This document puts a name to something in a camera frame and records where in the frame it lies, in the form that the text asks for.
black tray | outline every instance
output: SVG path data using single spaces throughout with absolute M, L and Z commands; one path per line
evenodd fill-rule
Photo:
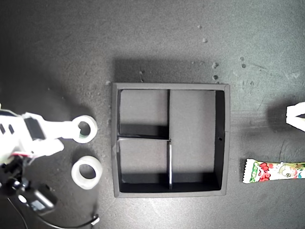
M 225 195 L 229 130 L 229 85 L 114 83 L 115 196 Z

gray table surface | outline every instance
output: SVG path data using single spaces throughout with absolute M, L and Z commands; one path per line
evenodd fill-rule
M 226 196 L 114 198 L 109 82 L 141 80 L 231 85 Z M 101 229 L 305 228 L 305 180 L 241 182 L 246 158 L 305 161 L 305 133 L 285 123 L 286 107 L 305 101 L 304 80 L 304 0 L 0 2 L 3 107 L 52 121 L 90 114 L 99 124 L 89 144 L 64 140 L 63 152 L 27 171 L 55 190 L 58 208 L 47 219 L 60 225 L 83 223 L 96 209 Z M 70 175 L 82 155 L 104 167 L 93 190 Z M 22 228 L 7 200 L 0 206 L 0 228 Z M 21 207 L 31 229 L 48 228 Z

colorful wrapper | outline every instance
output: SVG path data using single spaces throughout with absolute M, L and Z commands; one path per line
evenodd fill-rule
M 270 163 L 247 159 L 244 169 L 244 183 L 267 180 L 283 180 L 305 178 L 305 162 Z

black cable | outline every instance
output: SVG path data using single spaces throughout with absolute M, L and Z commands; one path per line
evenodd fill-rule
M 88 225 L 92 225 L 92 223 L 93 223 L 94 221 L 96 221 L 96 220 L 100 220 L 100 219 L 99 219 L 99 215 L 96 214 L 96 215 L 93 217 L 93 219 L 91 219 L 90 221 L 88 221 L 88 222 L 86 222 L 86 223 L 84 223 L 84 224 L 81 224 L 81 225 L 79 225 L 79 226 L 76 226 L 76 227 L 60 227 L 60 226 L 56 226 L 56 225 L 54 225 L 54 224 L 52 224 L 52 223 L 49 223 L 49 222 L 46 221 L 43 217 L 41 217 L 40 215 L 38 215 L 37 212 L 34 211 L 34 209 L 32 208 L 31 205 L 29 205 L 29 207 L 30 207 L 30 209 L 32 210 L 32 212 L 35 214 L 35 216 L 36 216 L 41 222 L 43 222 L 44 224 L 46 224 L 46 225 L 48 225 L 48 226 L 50 226 L 50 227 L 57 228 L 57 229 L 79 229 L 79 228 L 86 227 L 86 226 L 88 226 Z
M 16 210 L 16 212 L 18 212 L 18 214 L 20 215 L 20 217 L 21 217 L 21 219 L 22 219 L 22 221 L 23 221 L 24 228 L 25 228 L 25 229 L 29 229 L 29 228 L 28 228 L 28 225 L 27 225 L 27 222 L 25 221 L 25 218 L 24 218 L 23 213 L 20 211 L 20 209 L 19 209 L 17 206 L 15 206 L 15 205 L 13 204 L 13 202 L 10 200 L 10 198 L 8 198 L 8 201 L 9 201 L 10 204 L 13 206 L 13 208 Z
M 27 222 L 25 221 L 24 215 L 23 215 L 23 213 L 21 212 L 21 210 L 20 210 L 17 206 L 15 206 L 15 205 L 13 204 L 13 202 L 12 202 L 9 198 L 8 198 L 8 201 L 10 202 L 10 204 L 14 207 L 14 209 L 16 210 L 16 212 L 18 212 L 18 214 L 19 214 L 20 217 L 22 218 L 22 221 L 23 221 L 23 224 L 24 224 L 25 229 L 29 229 L 29 228 L 28 228 L 28 225 L 27 225 Z M 52 223 L 49 223 L 49 222 L 46 221 L 43 217 L 41 217 L 40 215 L 38 215 L 37 212 L 34 211 L 34 209 L 32 208 L 31 205 L 28 205 L 28 206 L 30 207 L 30 209 L 32 210 L 32 212 L 35 214 L 35 216 L 36 216 L 41 222 L 43 222 L 44 224 L 46 224 L 46 225 L 48 225 L 48 226 L 50 226 L 50 227 L 57 228 L 57 229 L 79 229 L 79 228 L 86 227 L 86 226 L 88 226 L 88 225 L 92 225 L 92 226 L 93 226 L 94 224 L 92 224 L 92 223 L 93 223 L 94 221 L 99 221 L 99 215 L 96 214 L 90 221 L 88 221 L 88 222 L 86 222 L 86 223 L 84 223 L 84 224 L 81 224 L 81 225 L 79 225 L 79 226 L 76 226 L 76 227 L 60 227 L 60 226 L 56 226 L 56 225 L 54 225 L 54 224 L 52 224 Z

white plastic ring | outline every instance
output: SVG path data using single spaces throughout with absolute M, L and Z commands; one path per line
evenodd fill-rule
M 89 165 L 94 169 L 95 178 L 87 179 L 84 178 L 80 172 L 81 165 Z M 98 159 L 92 156 L 83 156 L 80 158 L 72 167 L 71 176 L 73 181 L 83 189 L 92 189 L 99 183 L 99 180 L 102 176 L 103 168 Z
M 90 127 L 90 133 L 89 135 L 85 136 L 82 135 L 80 133 L 79 137 L 75 137 L 73 138 L 74 141 L 78 142 L 78 143 L 87 143 L 90 142 L 92 139 L 94 139 L 94 137 L 97 134 L 97 123 L 94 120 L 94 118 L 88 116 L 88 115 L 82 115 L 79 117 L 76 117 L 72 120 L 73 123 L 75 123 L 77 126 L 81 123 L 81 122 L 85 122 L 89 125 Z

